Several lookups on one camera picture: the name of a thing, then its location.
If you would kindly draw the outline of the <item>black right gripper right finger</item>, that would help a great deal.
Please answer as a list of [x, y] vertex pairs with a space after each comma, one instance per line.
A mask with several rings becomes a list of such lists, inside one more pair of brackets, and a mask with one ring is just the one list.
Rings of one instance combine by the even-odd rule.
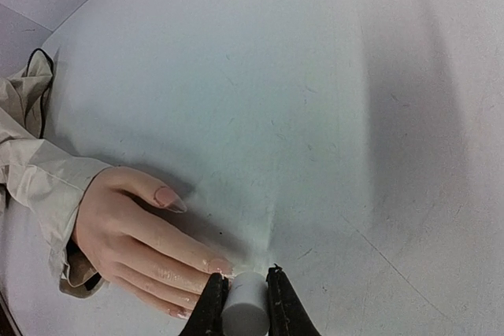
[[266, 282], [268, 284], [269, 335], [321, 336], [280, 266], [275, 265], [269, 268]]

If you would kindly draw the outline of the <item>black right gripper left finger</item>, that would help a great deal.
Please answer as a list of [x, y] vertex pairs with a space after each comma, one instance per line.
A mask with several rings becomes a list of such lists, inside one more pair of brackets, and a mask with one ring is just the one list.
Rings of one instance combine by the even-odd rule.
[[224, 336], [222, 312], [229, 286], [227, 277], [213, 273], [179, 336]]

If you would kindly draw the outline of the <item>white nail polish cap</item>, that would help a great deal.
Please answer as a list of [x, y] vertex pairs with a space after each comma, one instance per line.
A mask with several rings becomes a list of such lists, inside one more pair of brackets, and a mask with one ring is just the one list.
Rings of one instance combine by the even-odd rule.
[[232, 280], [221, 313], [224, 335], [267, 335], [270, 326], [267, 290], [265, 277], [257, 272], [247, 271]]

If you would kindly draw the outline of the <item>mannequin hand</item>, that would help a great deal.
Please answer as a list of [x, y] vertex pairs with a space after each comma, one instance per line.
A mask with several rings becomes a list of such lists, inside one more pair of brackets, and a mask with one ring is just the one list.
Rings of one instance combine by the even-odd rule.
[[189, 316], [210, 275], [230, 275], [232, 264], [139, 201], [185, 210], [159, 179], [132, 168], [107, 168], [83, 195], [72, 239], [107, 282], [172, 317]]

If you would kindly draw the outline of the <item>beige zip jacket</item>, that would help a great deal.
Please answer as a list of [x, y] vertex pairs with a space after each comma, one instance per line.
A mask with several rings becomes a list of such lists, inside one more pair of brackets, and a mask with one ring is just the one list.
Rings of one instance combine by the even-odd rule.
[[109, 166], [43, 138], [53, 79], [53, 60], [36, 49], [25, 68], [1, 80], [1, 208], [14, 200], [35, 214], [60, 291], [87, 298], [102, 278], [71, 238], [86, 189]]

